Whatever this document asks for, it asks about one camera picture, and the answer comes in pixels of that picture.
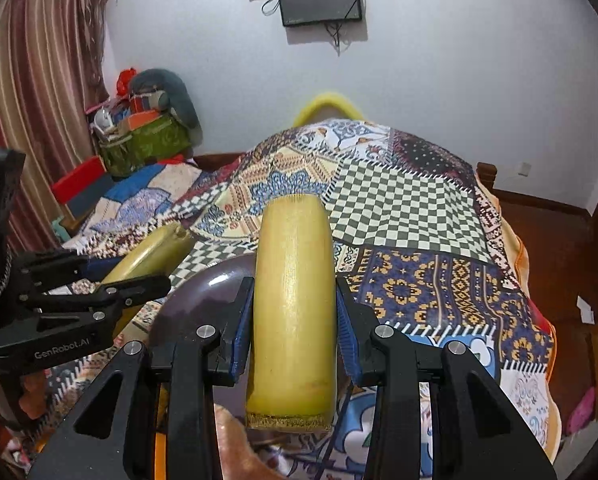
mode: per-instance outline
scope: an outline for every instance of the wooden floor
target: wooden floor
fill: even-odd
[[[530,296],[557,331],[550,392],[565,424],[593,385],[589,325],[582,323],[576,305],[581,296],[598,320],[598,270],[589,250],[588,222],[582,216],[505,202],[502,213],[528,250]]]

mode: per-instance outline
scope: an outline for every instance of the green bag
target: green bag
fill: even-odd
[[[145,161],[170,158],[190,146],[188,129],[170,114],[144,124],[132,131],[132,143],[139,156]]]
[[[103,163],[114,178],[125,178],[143,168],[143,158],[139,158],[132,142],[132,134],[112,142],[99,141],[99,152]]]
[[[190,146],[188,130],[170,114],[163,114],[121,139],[99,142],[101,158],[111,176],[125,178],[145,166],[146,160],[163,160]]]

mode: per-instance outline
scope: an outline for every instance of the screw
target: screw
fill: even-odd
[[[197,335],[199,337],[206,339],[208,337],[212,337],[213,335],[215,335],[216,331],[217,330],[215,330],[215,327],[213,327],[212,325],[201,325],[197,329]]]
[[[143,348],[141,341],[130,341],[124,345],[124,352],[128,355],[138,354]]]
[[[394,329],[388,325],[379,325],[375,327],[375,333],[381,338],[386,338],[394,334]]]
[[[455,355],[461,355],[466,353],[466,345],[464,345],[461,341],[451,341],[448,343],[448,350]]]

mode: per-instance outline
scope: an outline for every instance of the patchwork quilt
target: patchwork quilt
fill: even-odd
[[[201,174],[191,164],[153,164],[116,183],[96,204],[80,230],[82,237],[145,224],[165,213]]]
[[[117,208],[114,218],[93,217],[88,229],[99,236],[110,226],[125,229],[103,235],[110,256],[118,237],[127,251],[151,225],[181,221],[197,242],[171,276],[177,288],[199,270],[255,251],[266,203],[289,193],[323,201],[335,268],[356,300],[419,343],[465,343],[554,458],[559,415],[547,381],[553,330],[531,308],[510,268],[497,208],[470,165],[443,148],[378,124],[328,120],[276,134],[234,164],[197,175],[172,206],[154,208],[152,224],[128,227]],[[106,203],[102,209],[110,207]],[[57,425],[124,342],[146,340],[162,304],[148,303],[113,348],[52,372],[59,387],[36,436]],[[361,480],[376,395],[374,388],[349,387],[338,401],[332,433],[294,435],[265,447],[260,457],[289,478]],[[421,476],[429,478],[428,384],[420,384],[420,395]]]

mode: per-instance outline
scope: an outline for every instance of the curtain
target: curtain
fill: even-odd
[[[50,186],[93,155],[84,110],[107,94],[92,60],[99,33],[85,31],[87,2],[97,4],[0,0],[0,148],[27,155],[10,217],[15,252],[57,244],[51,222],[62,212]]]

